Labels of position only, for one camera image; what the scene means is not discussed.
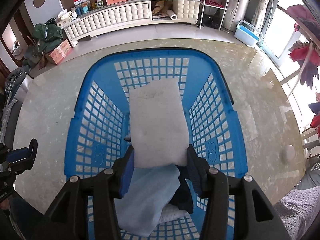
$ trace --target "pink garment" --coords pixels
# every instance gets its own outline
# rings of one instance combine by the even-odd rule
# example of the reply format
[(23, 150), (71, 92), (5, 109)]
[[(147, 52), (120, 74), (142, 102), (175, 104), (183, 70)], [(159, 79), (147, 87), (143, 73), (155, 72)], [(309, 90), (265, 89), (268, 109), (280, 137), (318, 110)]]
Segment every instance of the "pink garment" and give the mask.
[(301, 4), (297, 4), (297, 5), (293, 5), (293, 6), (288, 7), (287, 12), (294, 15), (297, 18), (302, 18), (303, 20), (312, 22), (320, 28), (318, 22), (313, 17), (310, 10)]

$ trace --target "blue plastic basket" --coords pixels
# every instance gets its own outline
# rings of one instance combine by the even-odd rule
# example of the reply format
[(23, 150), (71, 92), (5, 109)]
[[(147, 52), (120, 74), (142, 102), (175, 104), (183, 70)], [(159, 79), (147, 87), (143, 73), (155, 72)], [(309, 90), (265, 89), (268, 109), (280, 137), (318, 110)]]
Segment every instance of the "blue plastic basket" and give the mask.
[[(190, 143), (228, 176), (248, 170), (244, 140), (231, 97), (216, 62), (191, 49), (146, 49), (116, 53), (95, 63), (84, 78), (71, 120), (65, 155), (65, 175), (95, 176), (111, 167), (128, 148), (129, 90), (161, 78), (178, 78)], [(189, 187), (192, 215), (158, 225), (148, 239), (198, 239), (207, 206)], [(227, 238), (233, 239), (234, 197), (229, 197)], [(93, 234), (92, 197), (88, 200), (89, 238)], [(145, 240), (121, 231), (123, 239)]]

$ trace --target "metal bolt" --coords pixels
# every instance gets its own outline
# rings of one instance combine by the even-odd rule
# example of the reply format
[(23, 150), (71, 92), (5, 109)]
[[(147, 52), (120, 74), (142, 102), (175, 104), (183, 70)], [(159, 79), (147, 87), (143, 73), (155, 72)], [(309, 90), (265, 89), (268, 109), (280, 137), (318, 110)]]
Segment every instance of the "metal bolt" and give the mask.
[(244, 180), (247, 182), (251, 182), (253, 180), (253, 178), (250, 175), (245, 175)]
[(113, 169), (105, 169), (104, 174), (111, 175), (113, 173)]
[(78, 176), (72, 176), (69, 180), (70, 182), (74, 183), (74, 182), (77, 182), (78, 181)]
[(217, 174), (219, 171), (218, 171), (216, 168), (210, 168), (210, 169), (209, 169), (209, 172), (210, 172), (211, 174)]

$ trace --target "person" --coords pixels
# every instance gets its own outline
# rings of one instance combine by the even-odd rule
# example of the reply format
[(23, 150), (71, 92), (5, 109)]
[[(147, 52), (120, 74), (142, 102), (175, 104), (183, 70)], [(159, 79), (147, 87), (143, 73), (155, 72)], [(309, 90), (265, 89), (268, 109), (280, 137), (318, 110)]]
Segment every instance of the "person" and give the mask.
[(10, 196), (0, 203), (0, 209), (9, 219), (13, 229), (22, 240), (31, 240), (33, 231), (43, 214), (20, 197)]
[(320, 146), (320, 93), (316, 92), (316, 103), (309, 104), (310, 110), (315, 114), (310, 124), (311, 128), (318, 128), (318, 140), (303, 145), (304, 149), (310, 151), (316, 146)]

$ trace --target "table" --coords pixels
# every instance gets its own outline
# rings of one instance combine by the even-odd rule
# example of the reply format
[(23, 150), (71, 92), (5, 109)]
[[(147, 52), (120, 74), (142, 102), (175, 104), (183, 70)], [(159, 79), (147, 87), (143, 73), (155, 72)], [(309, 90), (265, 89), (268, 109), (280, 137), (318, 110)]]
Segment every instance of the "table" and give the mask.
[[(34, 79), (17, 123), (14, 149), (38, 140), (31, 171), (15, 182), (17, 192), (44, 212), (65, 183), (64, 151), (70, 120), (84, 76), (100, 58), (130, 49), (182, 47), (200, 50), (220, 66), (234, 99), (247, 151), (248, 173), (272, 204), (285, 196), (305, 172), (300, 131), (288, 99), (269, 61), (254, 48), (222, 41), (163, 39), (101, 49), (58, 65)], [(295, 160), (281, 151), (293, 145)]]

